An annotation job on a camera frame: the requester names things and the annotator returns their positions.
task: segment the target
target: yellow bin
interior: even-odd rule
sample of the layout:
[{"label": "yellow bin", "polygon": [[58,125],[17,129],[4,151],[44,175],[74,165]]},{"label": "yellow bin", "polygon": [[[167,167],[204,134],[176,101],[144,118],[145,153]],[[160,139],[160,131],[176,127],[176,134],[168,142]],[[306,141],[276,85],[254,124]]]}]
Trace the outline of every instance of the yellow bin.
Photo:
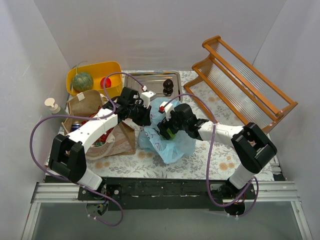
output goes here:
[{"label": "yellow bin", "polygon": [[[107,62],[86,65],[86,66],[79,66],[77,71],[78,73],[81,73],[81,72],[89,73],[93,78],[92,89],[97,90],[101,94],[105,95],[104,89],[100,86],[101,79],[105,78],[109,74],[112,74],[115,72],[121,72],[121,67],[119,63],[115,61],[107,61]],[[76,75],[76,68],[73,68],[68,72],[66,76],[66,90],[73,97],[79,93],[77,90],[75,90],[72,87],[72,80],[74,79],[75,75]],[[110,96],[110,98],[119,96],[123,88],[122,75],[121,74],[113,75],[110,77],[110,80],[111,80],[111,87],[108,87],[106,89],[108,95]]]}]

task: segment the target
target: table surface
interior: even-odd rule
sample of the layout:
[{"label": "table surface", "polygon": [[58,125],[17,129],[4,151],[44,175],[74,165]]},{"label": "table surface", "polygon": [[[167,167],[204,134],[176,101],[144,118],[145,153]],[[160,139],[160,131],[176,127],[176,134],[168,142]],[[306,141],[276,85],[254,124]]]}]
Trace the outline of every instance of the table surface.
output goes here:
[{"label": "table surface", "polygon": [[[136,73],[153,71],[125,72]],[[182,86],[198,76],[194,71],[179,71],[179,73]],[[219,123],[232,126],[243,125],[237,116],[204,82],[191,87],[191,89],[195,95],[201,97],[201,99],[208,104]],[[189,104],[193,113],[198,118],[207,119],[207,116],[191,97],[183,96],[182,102]],[[141,127],[134,124],[130,119],[127,119],[125,122],[135,129],[136,153],[134,155],[108,156],[99,160],[87,160],[88,168],[94,173],[101,177],[122,178],[206,178],[210,141],[197,140],[195,151],[192,155],[184,156],[175,163],[165,164],[161,157],[156,153],[146,152],[139,147],[137,138]],[[240,160],[238,155],[232,147],[215,142],[211,154],[209,177],[214,180],[225,180],[234,173],[239,164]],[[274,181],[270,164],[268,163],[256,177],[260,181]]]}]

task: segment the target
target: black pepper grinder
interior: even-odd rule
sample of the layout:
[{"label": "black pepper grinder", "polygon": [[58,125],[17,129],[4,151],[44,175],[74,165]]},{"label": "black pepper grinder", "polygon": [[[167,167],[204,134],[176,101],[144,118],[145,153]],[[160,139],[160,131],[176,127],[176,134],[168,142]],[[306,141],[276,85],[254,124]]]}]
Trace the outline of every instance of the black pepper grinder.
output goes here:
[{"label": "black pepper grinder", "polygon": [[163,94],[165,96],[171,96],[174,92],[174,82],[171,79],[167,79],[163,82]]}]

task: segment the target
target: watermelon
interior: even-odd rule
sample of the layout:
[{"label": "watermelon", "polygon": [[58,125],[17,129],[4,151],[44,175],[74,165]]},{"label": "watermelon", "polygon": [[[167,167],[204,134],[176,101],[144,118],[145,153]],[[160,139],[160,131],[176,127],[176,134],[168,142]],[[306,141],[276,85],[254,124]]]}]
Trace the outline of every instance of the watermelon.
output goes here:
[{"label": "watermelon", "polygon": [[78,92],[84,92],[84,91],[92,89],[94,86],[94,79],[92,78],[92,76],[89,73],[87,73],[85,71],[78,73],[78,65],[75,68],[76,75],[74,76],[74,78],[72,80],[73,88],[75,90],[77,90]]}]

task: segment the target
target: silver tray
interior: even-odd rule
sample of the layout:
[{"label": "silver tray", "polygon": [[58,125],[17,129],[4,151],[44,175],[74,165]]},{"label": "silver tray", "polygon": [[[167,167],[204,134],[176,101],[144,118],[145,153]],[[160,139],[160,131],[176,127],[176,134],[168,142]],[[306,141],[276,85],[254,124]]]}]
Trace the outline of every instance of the silver tray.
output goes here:
[{"label": "silver tray", "polygon": [[[146,85],[148,90],[155,92],[157,97],[172,99],[182,93],[180,74],[177,71],[133,72],[130,74]],[[173,82],[173,93],[170,96],[163,93],[163,83],[167,79]],[[127,75],[124,78],[124,86],[142,93],[141,86]]]}]

